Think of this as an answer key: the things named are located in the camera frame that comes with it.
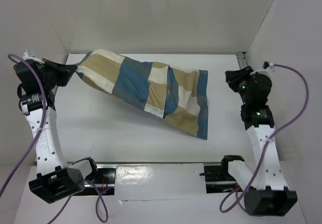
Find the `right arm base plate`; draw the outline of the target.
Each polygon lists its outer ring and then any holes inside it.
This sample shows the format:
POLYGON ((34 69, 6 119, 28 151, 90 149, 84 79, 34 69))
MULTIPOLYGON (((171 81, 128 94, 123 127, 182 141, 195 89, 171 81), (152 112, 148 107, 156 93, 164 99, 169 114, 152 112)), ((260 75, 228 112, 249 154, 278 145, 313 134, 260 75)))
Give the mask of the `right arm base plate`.
POLYGON ((222 173, 220 164, 204 164, 204 171, 199 175, 204 177, 206 193, 230 193, 238 187, 236 180, 222 173))

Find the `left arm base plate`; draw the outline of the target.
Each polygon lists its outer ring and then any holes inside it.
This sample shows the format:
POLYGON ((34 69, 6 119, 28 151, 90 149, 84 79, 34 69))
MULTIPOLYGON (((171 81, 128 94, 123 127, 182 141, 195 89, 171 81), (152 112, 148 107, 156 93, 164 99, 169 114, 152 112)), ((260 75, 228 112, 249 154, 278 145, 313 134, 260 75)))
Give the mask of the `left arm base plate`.
POLYGON ((98 174, 92 180, 103 195, 115 194, 116 165, 98 164, 98 174))

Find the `blue beige patchwork pillowcase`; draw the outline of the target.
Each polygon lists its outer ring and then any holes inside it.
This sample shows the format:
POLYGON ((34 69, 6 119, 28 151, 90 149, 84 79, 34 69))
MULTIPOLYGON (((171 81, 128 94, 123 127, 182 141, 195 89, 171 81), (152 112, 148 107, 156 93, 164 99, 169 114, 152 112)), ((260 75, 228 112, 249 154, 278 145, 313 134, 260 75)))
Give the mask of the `blue beige patchwork pillowcase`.
POLYGON ((89 52, 76 74, 90 87, 162 118, 190 135, 208 138, 208 71, 138 61, 108 50, 89 52))

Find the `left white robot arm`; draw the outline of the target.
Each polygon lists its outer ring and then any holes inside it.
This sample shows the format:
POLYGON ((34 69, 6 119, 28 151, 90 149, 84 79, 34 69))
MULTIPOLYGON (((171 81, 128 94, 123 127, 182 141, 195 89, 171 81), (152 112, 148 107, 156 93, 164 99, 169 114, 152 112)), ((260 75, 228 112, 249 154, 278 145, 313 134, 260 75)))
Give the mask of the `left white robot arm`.
POLYGON ((14 66, 21 83, 19 108, 32 130, 36 151, 36 178, 30 191, 51 204, 84 191, 98 168, 91 157, 68 164, 60 146, 53 89, 64 87, 77 66, 58 64, 46 59, 27 58, 14 66))

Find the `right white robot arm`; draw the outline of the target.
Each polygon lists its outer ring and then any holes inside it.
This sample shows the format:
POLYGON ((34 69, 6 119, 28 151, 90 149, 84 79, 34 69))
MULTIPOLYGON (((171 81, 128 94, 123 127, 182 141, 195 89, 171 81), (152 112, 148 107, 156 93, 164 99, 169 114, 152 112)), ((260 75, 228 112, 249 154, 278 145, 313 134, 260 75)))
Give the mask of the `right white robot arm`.
POLYGON ((240 156, 225 155, 222 167, 232 176, 241 192, 232 206, 242 200, 244 209, 252 216, 285 216, 297 202, 297 194, 291 191, 283 176, 275 144, 275 123, 267 105, 271 91, 270 78, 253 72, 247 66, 240 70, 226 71, 228 86, 242 100, 240 116, 250 138, 256 168, 249 170, 240 156))

